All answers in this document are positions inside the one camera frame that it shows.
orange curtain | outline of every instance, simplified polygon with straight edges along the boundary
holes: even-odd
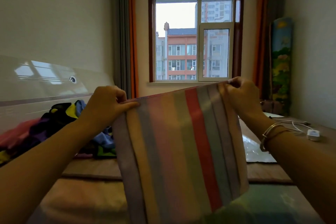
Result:
[[[139,79],[138,79],[138,56],[137,56],[137,34],[135,20],[135,0],[128,0],[129,7],[129,32],[130,32],[130,50],[131,50],[131,89],[132,98],[139,97]]]
[[[254,56],[253,81],[259,88],[260,96],[263,91],[264,59],[267,54],[266,38],[268,31],[266,25],[267,0],[257,0],[257,42]]]

red stripe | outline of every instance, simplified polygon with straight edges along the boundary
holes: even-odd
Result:
[[[204,117],[198,103],[196,89],[194,88],[186,90],[185,98],[187,100],[187,105],[192,120],[194,137],[199,160],[201,162],[205,187],[208,192],[211,209],[214,212],[222,206],[222,201],[216,180],[215,168],[212,162],[210,145],[205,130]]]

curtain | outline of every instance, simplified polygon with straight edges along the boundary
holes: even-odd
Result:
[[[271,23],[284,15],[284,0],[257,0],[257,40],[253,81],[261,99],[271,99]]]
[[[113,77],[127,98],[138,97],[135,0],[112,0]]]

sky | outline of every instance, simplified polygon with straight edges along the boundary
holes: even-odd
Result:
[[[159,37],[165,36],[164,25],[169,28],[194,28],[195,5],[193,3],[158,3],[156,4],[156,31]]]

gray curtain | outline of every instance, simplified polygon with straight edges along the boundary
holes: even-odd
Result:
[[[112,0],[113,79],[131,98],[129,0]]]
[[[285,0],[267,0],[267,16],[266,16],[266,25],[267,25],[267,36],[265,41],[265,59],[264,59],[264,76],[263,76],[263,91],[262,99],[271,99],[271,71],[270,71],[270,37],[268,32],[270,31],[270,24],[284,16],[284,6]]]

